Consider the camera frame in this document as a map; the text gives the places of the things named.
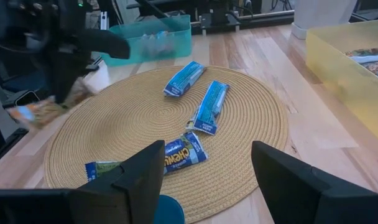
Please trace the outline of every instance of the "light wood tabletop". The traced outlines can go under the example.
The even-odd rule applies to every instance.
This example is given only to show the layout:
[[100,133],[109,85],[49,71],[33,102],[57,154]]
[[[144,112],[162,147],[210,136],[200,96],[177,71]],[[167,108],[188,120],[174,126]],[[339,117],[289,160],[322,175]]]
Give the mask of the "light wood tabletop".
[[[285,152],[333,175],[378,192],[378,139],[323,86],[305,65],[305,42],[290,26],[193,36],[189,57],[108,68],[85,80],[97,90],[154,68],[186,65],[231,68],[268,85],[284,103],[289,122]],[[0,189],[46,188],[47,143],[69,114],[31,131],[0,160]],[[199,223],[273,223],[260,189]]]

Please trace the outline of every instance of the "woven placemat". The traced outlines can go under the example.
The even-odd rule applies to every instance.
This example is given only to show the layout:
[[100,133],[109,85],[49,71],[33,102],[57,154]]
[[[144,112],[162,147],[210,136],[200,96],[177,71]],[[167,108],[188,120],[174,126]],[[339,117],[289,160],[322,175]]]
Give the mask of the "woven placemat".
[[284,107],[256,79],[211,66],[181,98],[164,97],[164,86],[181,68],[129,77],[73,112],[48,145],[48,185],[79,187],[87,181],[87,162],[123,161],[155,140],[178,138],[208,85],[218,80],[231,87],[217,120],[217,133],[198,133],[209,159],[166,175],[161,193],[180,202],[187,223],[210,217],[249,195],[257,187],[251,142],[284,148],[288,132]]

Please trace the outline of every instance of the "snack bar package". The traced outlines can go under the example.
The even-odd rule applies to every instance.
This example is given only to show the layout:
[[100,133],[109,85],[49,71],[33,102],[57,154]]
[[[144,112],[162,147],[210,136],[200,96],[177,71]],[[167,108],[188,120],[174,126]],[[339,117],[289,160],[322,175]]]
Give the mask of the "snack bar package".
[[204,131],[208,134],[216,132],[216,117],[220,114],[222,103],[229,85],[213,81],[195,114],[187,122],[186,129]]
[[[207,160],[198,137],[193,132],[187,132],[180,138],[165,145],[164,174]],[[121,162],[89,162],[85,164],[88,181],[100,177],[103,173],[115,168]]]
[[207,160],[197,135],[187,132],[165,145],[164,174]]
[[197,81],[206,67],[197,62],[190,62],[177,72],[164,88],[166,96],[182,96]]
[[85,164],[85,172],[87,173],[88,181],[102,176],[107,171],[118,166],[121,162],[89,162]]
[[80,77],[71,87],[71,90],[62,104],[57,104],[53,96],[25,106],[15,106],[7,111],[12,118],[24,124],[27,129],[42,129],[55,118],[66,113],[72,107],[94,95]]

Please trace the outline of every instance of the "translucent yellow container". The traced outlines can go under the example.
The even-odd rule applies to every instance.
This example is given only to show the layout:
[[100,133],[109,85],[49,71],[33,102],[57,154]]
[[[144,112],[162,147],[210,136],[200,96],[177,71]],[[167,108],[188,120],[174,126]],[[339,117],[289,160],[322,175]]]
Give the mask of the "translucent yellow container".
[[378,137],[378,77],[343,54],[377,47],[378,21],[307,33],[308,67]]

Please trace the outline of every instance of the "blue granola bar wrapper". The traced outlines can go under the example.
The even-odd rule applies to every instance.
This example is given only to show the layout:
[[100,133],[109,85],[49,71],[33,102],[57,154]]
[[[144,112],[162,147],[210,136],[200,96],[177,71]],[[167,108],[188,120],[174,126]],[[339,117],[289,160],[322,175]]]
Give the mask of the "blue granola bar wrapper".
[[207,160],[197,135],[187,132],[165,145],[164,174]]
[[214,135],[217,129],[216,118],[221,112],[228,89],[229,85],[214,80],[195,114],[187,122],[186,129]]
[[190,62],[187,66],[177,72],[164,88],[166,96],[182,96],[203,74],[206,67],[197,62]]
[[103,173],[110,171],[116,166],[120,165],[121,162],[116,161],[106,161],[106,162],[89,162],[85,164],[85,171],[87,174],[88,181],[94,180],[97,177],[102,176]]

